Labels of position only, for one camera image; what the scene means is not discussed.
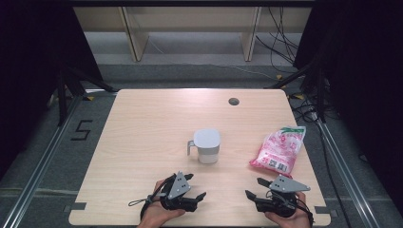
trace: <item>pink plastic bag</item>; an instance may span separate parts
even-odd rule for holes
[[[291,177],[297,153],[305,136],[305,126],[286,126],[268,135],[260,147],[258,157],[249,163],[252,166],[273,170]]]

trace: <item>gray floor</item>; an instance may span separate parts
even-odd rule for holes
[[[268,45],[273,43],[268,34],[259,37]],[[300,34],[287,34],[287,37],[297,43]],[[274,84],[277,75],[289,75],[283,70],[294,70],[277,55],[272,56],[276,67],[271,66],[270,51],[259,42],[255,45],[253,60],[244,62],[240,38],[235,33],[152,33],[140,63],[131,60],[127,40],[122,33],[88,33],[87,39],[105,81],[117,88],[263,88]],[[282,45],[276,46],[276,49],[285,53]],[[287,89],[298,88],[302,80],[289,84]],[[69,207],[80,189],[113,101],[114,96],[95,96],[91,101],[80,102],[19,227],[71,227],[68,223]],[[298,107],[302,102],[292,99],[290,105]],[[336,117],[336,113],[331,110],[327,114]],[[90,130],[87,139],[72,141],[72,138],[84,136],[85,133],[76,132],[76,128],[80,121],[87,120],[92,121],[82,124],[82,128]],[[359,148],[343,121],[330,117],[326,120],[339,150],[374,211],[379,227],[402,227],[402,217],[372,168],[358,157]],[[0,223],[5,221],[29,181],[30,174],[48,147],[57,123],[58,106],[54,103],[38,124],[36,134],[27,143],[27,150],[18,155],[0,182]],[[307,126],[304,143],[327,206],[335,212],[329,227],[347,227],[335,188],[329,174],[325,172],[326,162],[317,127],[303,120],[297,123]],[[328,164],[352,227],[365,227],[331,158]]]

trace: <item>wooden table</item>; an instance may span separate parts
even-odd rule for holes
[[[228,100],[239,99],[238,105]],[[74,225],[134,225],[140,222],[143,204],[133,200],[151,194],[155,182],[182,171],[193,173],[189,181],[194,198],[206,197],[194,213],[186,213],[166,226],[272,226],[256,209],[245,190],[264,198],[268,188],[257,178],[273,181],[277,174],[254,168],[254,159],[264,137],[286,125],[296,125],[282,90],[274,89],[124,89],[115,100],[101,139],[87,170],[72,210]],[[198,162],[186,145],[197,129],[214,127],[221,133],[219,161]],[[315,206],[325,206],[305,147],[297,156],[292,176],[309,185],[307,204],[315,225],[328,225],[329,215],[317,215]]]

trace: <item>wire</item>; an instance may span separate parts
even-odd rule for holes
[[[323,139],[323,132],[321,131],[321,129],[320,129],[320,127],[318,126],[317,122],[315,122],[315,125],[317,126],[317,129],[318,129],[319,132],[320,132],[320,141],[321,141],[321,143],[322,143],[323,157],[324,157],[325,162],[326,162],[326,170],[327,170],[328,175],[329,175],[329,180],[330,180],[330,182],[331,182],[333,188],[335,189],[336,197],[337,197],[338,203],[340,204],[341,211],[343,212],[344,218],[346,219],[347,226],[350,228],[350,227],[352,227],[352,225],[351,225],[351,223],[350,223],[350,219],[349,219],[349,217],[347,216],[346,209],[344,208],[344,204],[343,204],[343,202],[341,201],[340,195],[338,194],[338,190],[337,190],[337,188],[336,188],[335,182],[334,182],[334,180],[333,180],[332,173],[331,173],[331,171],[330,171],[329,161],[328,161],[328,157],[327,157],[326,145],[325,145],[325,141],[324,141],[324,139]]]
[[[312,114],[316,112],[316,108],[313,104],[308,104],[307,100],[305,100],[299,107],[293,107],[291,104],[291,110],[293,112],[296,112],[299,114],[299,116],[296,117],[296,121],[299,121],[300,119],[303,119],[304,122],[306,123],[313,123],[317,120],[312,119],[308,114]]]
[[[271,190],[269,190],[269,191],[267,191],[266,192],[266,198],[268,198],[268,199],[271,199],[273,196],[271,195]]]
[[[302,203],[302,205],[306,208],[306,210],[310,212],[308,205],[306,205],[304,201],[302,201],[301,199],[297,199],[297,202]]]
[[[175,175],[172,175],[171,177],[165,179],[163,181],[163,183],[160,184],[160,186],[158,186],[158,188],[154,191],[154,193],[152,195],[149,195],[146,199],[137,199],[137,200],[133,200],[131,201],[128,206],[134,206],[136,204],[139,204],[142,201],[146,201],[148,203],[152,203],[154,198],[157,196],[157,194],[160,192],[161,188],[163,188],[164,185],[166,185],[166,183],[170,180],[172,180],[173,178],[175,178]]]
[[[282,197],[281,195],[277,194],[274,191],[272,191],[272,198],[277,198],[277,199],[280,199],[282,202],[287,203],[287,200],[285,200],[284,197]]]
[[[273,15],[273,12],[271,11],[270,8],[269,8],[269,12],[270,12],[270,15],[271,15],[273,22],[275,23],[277,31],[278,31],[276,36],[274,36],[273,34],[270,33],[270,35],[272,35],[275,38],[274,44],[276,43],[276,41],[281,41],[282,43],[284,43],[284,46],[285,46],[285,49],[286,49],[288,55],[293,56],[293,62],[294,62],[294,59],[296,58],[296,56],[290,47],[297,49],[297,45],[294,44],[293,42],[291,42],[284,34],[284,25],[282,23],[284,7],[279,8],[279,23],[277,22],[276,18]]]
[[[154,44],[154,42],[151,41],[151,39],[148,39],[148,42],[149,42],[156,50],[158,50],[161,54],[165,54],[165,52],[163,52],[162,50],[160,50],[160,49]],[[175,64],[175,65],[201,66],[201,65],[189,64],[189,63],[178,63],[178,62],[172,62],[172,61],[168,61],[168,62],[169,62],[169,63],[172,63],[172,64]],[[277,78],[274,78],[274,77],[272,77],[272,76],[270,76],[270,75],[267,75],[267,74],[264,74],[264,73],[261,73],[261,72],[256,72],[256,71],[250,71],[250,70],[242,69],[242,68],[240,68],[240,67],[238,67],[238,66],[214,65],[214,64],[207,64],[207,65],[208,65],[208,66],[214,66],[214,67],[228,67],[228,68],[234,68],[234,69],[237,69],[237,70],[246,72],[246,73],[262,75],[262,76],[265,76],[265,77],[267,77],[267,78],[269,78],[270,80],[273,80],[273,81],[277,81],[277,82],[281,81],[281,80],[279,80],[279,79],[277,79]]]
[[[312,105],[312,104],[308,104],[307,101],[308,101],[308,100],[305,100],[305,101],[302,103],[301,106],[309,106],[309,105]],[[341,201],[340,195],[339,195],[338,190],[337,190],[336,185],[335,185],[335,181],[334,181],[333,176],[332,176],[332,172],[331,172],[331,170],[330,170],[329,160],[328,160],[328,157],[327,157],[326,143],[325,143],[325,141],[324,141],[324,135],[323,135],[323,132],[322,132],[322,130],[320,129],[318,123],[317,123],[318,117],[315,117],[315,118],[313,119],[313,118],[307,116],[307,113],[314,113],[314,112],[315,112],[315,110],[314,110],[314,109],[311,109],[311,110],[309,110],[308,112],[302,112],[301,115],[304,117],[304,120],[305,120],[305,118],[307,118],[307,119],[309,120],[308,123],[314,123],[314,124],[316,125],[318,131],[319,131],[320,142],[321,142],[322,150],[323,150],[323,158],[324,158],[325,164],[326,164],[326,171],[327,171],[327,173],[328,173],[329,180],[330,180],[330,182],[331,182],[331,184],[332,184],[332,186],[333,186],[333,189],[335,190],[335,194],[336,194],[337,201],[338,201],[338,203],[339,203],[339,205],[340,205],[340,207],[341,207],[341,211],[342,211],[342,213],[343,213],[343,215],[344,215],[344,218],[346,219],[347,225],[348,225],[349,228],[351,228],[352,226],[351,226],[350,220],[349,220],[349,218],[348,218],[348,216],[347,216],[346,209],[345,209],[345,207],[344,207],[343,202]]]
[[[258,36],[256,36],[256,38],[257,38],[266,48],[268,48],[268,49],[274,51],[277,55],[279,55],[279,56],[281,56],[282,58],[284,58],[288,63],[290,63],[290,64],[293,63],[293,60],[292,60],[291,58],[287,57],[286,55],[284,55],[283,53],[279,52],[278,50],[273,49],[273,48],[269,47],[268,45],[264,44],[264,43],[260,40],[260,38],[259,38]]]
[[[273,64],[273,49],[274,49],[274,47],[275,47],[275,44],[276,44],[276,40],[278,39],[278,34],[276,35],[276,39],[275,39],[275,41],[273,42],[273,45],[272,45],[272,47],[270,48],[270,63],[272,64],[272,66],[276,69],[276,70],[278,70],[278,71],[280,71],[280,72],[285,72],[285,73],[294,73],[294,72],[289,72],[289,71],[284,71],[284,70],[281,70],[281,69],[278,69],[277,67],[275,67],[275,65]]]

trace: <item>human hand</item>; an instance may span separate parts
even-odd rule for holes
[[[158,189],[158,187],[163,183],[163,180],[157,181],[155,184],[154,191]],[[185,213],[184,210],[166,210],[163,208],[159,201],[154,201],[151,203],[148,208],[145,210],[142,221],[137,226],[138,228],[158,228],[162,226],[167,221],[182,216]]]
[[[299,200],[305,203],[306,201],[305,194],[301,192],[296,192],[296,195],[299,198]],[[301,207],[305,207],[305,205],[303,205],[302,202],[298,202],[298,205]],[[277,223],[281,228],[311,228],[308,215],[306,214],[306,212],[298,208],[296,212],[289,218],[280,217],[273,212],[265,212],[264,215],[268,219]]]

